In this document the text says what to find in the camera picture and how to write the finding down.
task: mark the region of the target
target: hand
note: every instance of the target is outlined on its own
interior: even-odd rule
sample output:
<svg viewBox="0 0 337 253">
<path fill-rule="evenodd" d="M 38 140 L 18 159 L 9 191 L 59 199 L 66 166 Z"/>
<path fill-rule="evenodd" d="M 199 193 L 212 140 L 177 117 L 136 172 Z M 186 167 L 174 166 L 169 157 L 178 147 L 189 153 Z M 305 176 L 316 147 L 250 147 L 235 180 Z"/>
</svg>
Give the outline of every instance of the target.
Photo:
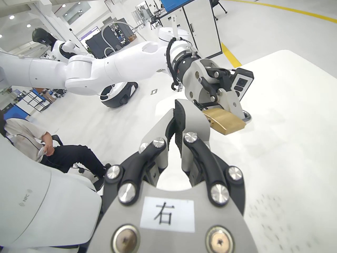
<svg viewBox="0 0 337 253">
<path fill-rule="evenodd" d="M 46 153 L 46 156 L 49 157 L 54 154 L 54 147 L 51 145 L 45 145 L 44 146 L 44 152 Z"/>
</svg>

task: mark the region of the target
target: yellow floor line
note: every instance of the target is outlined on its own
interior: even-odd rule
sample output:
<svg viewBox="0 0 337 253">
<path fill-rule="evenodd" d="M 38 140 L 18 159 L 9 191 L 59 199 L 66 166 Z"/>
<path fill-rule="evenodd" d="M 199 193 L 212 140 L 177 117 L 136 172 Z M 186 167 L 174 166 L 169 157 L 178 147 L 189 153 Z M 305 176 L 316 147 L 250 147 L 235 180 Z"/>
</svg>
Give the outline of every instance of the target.
<svg viewBox="0 0 337 253">
<path fill-rule="evenodd" d="M 222 52 L 225 54 L 226 58 L 230 61 L 234 68 L 242 66 L 242 64 L 235 58 L 235 56 L 228 50 L 228 48 L 221 43 Z"/>
<path fill-rule="evenodd" d="M 324 16 L 324 15 L 320 15 L 320 14 L 316 14 L 316 13 L 312 13 L 312 12 L 300 11 L 298 9 L 294 9 L 294 8 L 290 8 L 290 7 L 282 7 L 282 6 L 277 6 L 277 5 L 265 4 L 265 3 L 259 3 L 259 2 L 251 2 L 251 1 L 242 1 L 242 0 L 223 0 L 223 1 L 241 2 L 241 3 L 254 4 L 254 5 L 260 5 L 260 6 L 274 7 L 274 8 L 278 8 L 278 9 L 283 9 L 285 11 L 301 13 L 301 14 L 304 14 L 304 15 L 308 15 L 308 16 L 316 17 L 316 18 L 323 19 L 323 20 L 326 20 L 326 21 L 330 21 L 330 22 L 333 22 L 333 23 L 337 23 L 337 19 L 335 19 L 335 18 L 327 17 L 327 16 Z"/>
</svg>

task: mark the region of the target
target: black wheel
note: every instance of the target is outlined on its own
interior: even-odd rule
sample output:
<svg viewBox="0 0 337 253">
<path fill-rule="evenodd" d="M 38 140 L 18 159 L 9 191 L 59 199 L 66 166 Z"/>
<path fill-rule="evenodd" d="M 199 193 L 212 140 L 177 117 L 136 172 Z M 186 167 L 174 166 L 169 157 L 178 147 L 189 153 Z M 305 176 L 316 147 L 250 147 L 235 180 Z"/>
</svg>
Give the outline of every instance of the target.
<svg viewBox="0 0 337 253">
<path fill-rule="evenodd" d="M 126 98 L 121 98 L 120 103 L 122 105 L 127 104 L 127 99 Z"/>
</svg>

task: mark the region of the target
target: person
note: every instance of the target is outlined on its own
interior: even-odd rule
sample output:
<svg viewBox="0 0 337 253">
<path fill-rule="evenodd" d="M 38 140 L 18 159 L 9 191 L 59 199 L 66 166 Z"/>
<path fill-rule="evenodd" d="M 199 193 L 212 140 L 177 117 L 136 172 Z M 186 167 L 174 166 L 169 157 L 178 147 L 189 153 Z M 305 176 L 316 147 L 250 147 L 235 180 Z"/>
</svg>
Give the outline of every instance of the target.
<svg viewBox="0 0 337 253">
<path fill-rule="evenodd" d="M 26 120 L 16 118 L 5 120 L 1 110 L 0 133 L 30 159 L 58 169 L 63 173 L 67 173 L 75 163 L 81 163 L 95 176 L 103 178 L 106 169 L 111 167 L 110 164 L 103 166 L 87 146 L 64 145 L 53 147 L 52 136 L 48 131 Z M 43 148 L 43 145 L 35 138 L 45 143 L 44 151 L 46 154 L 42 157 L 39 157 L 38 152 Z"/>
</svg>

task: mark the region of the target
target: black pants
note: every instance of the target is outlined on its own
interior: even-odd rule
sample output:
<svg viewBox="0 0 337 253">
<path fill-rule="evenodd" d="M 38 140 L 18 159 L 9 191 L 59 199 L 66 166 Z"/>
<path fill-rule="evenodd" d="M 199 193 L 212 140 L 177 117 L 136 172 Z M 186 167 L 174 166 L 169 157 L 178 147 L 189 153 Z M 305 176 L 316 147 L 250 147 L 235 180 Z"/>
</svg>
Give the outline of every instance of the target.
<svg viewBox="0 0 337 253">
<path fill-rule="evenodd" d="M 87 146 L 58 146 L 55 147 L 53 155 L 49 157 L 44 155 L 41 160 L 41 164 L 58 169 L 63 173 L 67 173 L 75 163 L 83 164 L 99 178 L 105 174 L 105 167 Z"/>
</svg>

